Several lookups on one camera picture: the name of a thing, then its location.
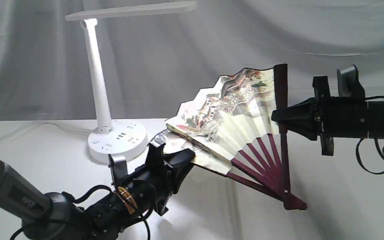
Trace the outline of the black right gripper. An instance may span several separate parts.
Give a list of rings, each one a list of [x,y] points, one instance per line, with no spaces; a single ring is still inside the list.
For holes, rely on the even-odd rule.
[[[333,156],[334,140],[326,131],[327,107],[332,97],[328,77],[314,76],[312,87],[314,98],[308,98],[288,108],[274,110],[271,120],[309,140],[316,141],[319,136],[322,155]]]

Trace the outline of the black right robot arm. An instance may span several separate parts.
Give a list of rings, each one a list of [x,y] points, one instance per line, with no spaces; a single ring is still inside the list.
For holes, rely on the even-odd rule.
[[[328,78],[313,79],[314,97],[275,110],[272,120],[309,140],[320,140],[322,155],[334,155],[334,138],[384,139],[384,101],[332,97]]]

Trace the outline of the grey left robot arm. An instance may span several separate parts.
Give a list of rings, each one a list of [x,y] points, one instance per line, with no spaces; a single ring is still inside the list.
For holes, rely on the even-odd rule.
[[[108,155],[114,189],[99,184],[80,198],[43,194],[0,160],[0,208],[22,220],[11,239],[23,233],[31,240],[115,240],[140,222],[150,239],[148,217],[168,211],[169,198],[178,193],[195,158],[191,149],[164,154],[164,146],[148,144],[145,163],[131,174],[125,161]]]

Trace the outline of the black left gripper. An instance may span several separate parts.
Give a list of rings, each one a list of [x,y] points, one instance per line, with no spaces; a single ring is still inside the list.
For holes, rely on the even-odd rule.
[[[177,194],[193,168],[195,152],[183,149],[166,154],[164,143],[150,143],[145,163],[128,174],[111,193],[111,214],[138,217],[144,212],[166,213],[166,204]]]

